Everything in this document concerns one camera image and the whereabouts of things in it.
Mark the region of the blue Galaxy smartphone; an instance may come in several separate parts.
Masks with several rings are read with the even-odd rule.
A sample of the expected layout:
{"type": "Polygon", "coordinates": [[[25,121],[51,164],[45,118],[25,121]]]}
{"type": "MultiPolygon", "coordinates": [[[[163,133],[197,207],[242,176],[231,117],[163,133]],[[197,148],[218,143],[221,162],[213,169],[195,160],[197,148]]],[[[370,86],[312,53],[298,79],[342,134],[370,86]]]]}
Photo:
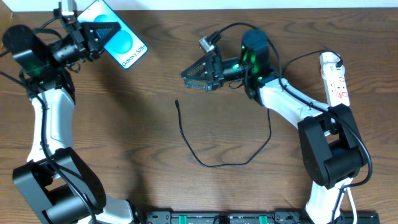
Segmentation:
{"type": "Polygon", "coordinates": [[[124,69],[129,69],[148,47],[103,0],[94,1],[79,16],[79,22],[118,22],[121,29],[107,42],[105,50],[124,69]]]}

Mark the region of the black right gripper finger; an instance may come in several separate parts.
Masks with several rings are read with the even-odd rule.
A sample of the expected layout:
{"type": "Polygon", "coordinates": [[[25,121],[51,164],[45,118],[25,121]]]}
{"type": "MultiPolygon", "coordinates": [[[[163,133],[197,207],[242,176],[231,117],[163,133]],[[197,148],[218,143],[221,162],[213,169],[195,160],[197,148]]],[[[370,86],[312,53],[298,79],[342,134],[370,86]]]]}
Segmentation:
{"type": "Polygon", "coordinates": [[[181,72],[183,80],[194,80],[200,82],[213,81],[213,60],[214,56],[205,55],[193,65],[181,72]]]}
{"type": "Polygon", "coordinates": [[[200,89],[205,91],[214,91],[218,89],[218,84],[209,79],[183,79],[187,88],[200,89]]]}

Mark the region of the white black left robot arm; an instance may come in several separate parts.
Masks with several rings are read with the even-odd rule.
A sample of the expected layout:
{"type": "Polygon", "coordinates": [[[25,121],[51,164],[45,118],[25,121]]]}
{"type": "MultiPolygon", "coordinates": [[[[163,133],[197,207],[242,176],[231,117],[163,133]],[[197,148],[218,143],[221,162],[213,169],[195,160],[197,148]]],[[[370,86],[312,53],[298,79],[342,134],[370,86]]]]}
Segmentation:
{"type": "Polygon", "coordinates": [[[34,141],[12,179],[42,223],[133,223],[130,203],[107,195],[97,175],[73,149],[75,88],[71,72],[94,61],[120,30],[117,22],[68,22],[66,36],[45,44],[51,30],[15,25],[2,41],[22,67],[16,83],[35,111],[34,141]]]}

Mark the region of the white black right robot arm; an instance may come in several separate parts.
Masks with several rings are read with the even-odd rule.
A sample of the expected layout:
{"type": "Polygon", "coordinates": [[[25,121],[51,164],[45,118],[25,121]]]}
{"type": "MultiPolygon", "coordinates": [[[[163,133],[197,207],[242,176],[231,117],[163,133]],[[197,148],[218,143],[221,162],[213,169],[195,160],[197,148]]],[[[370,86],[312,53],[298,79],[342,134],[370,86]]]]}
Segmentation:
{"type": "Polygon", "coordinates": [[[362,167],[371,166],[349,107],[341,56],[328,49],[319,51],[327,98],[322,103],[294,88],[282,76],[282,65],[271,65],[269,53],[274,45],[264,31],[245,32],[241,55],[226,60],[217,46],[220,37],[217,31],[200,40],[205,54],[181,73],[185,86],[213,91],[226,82],[241,81],[250,99],[295,126],[303,163],[313,182],[306,221],[336,223],[342,218],[343,196],[356,186],[353,179],[362,167]]]}

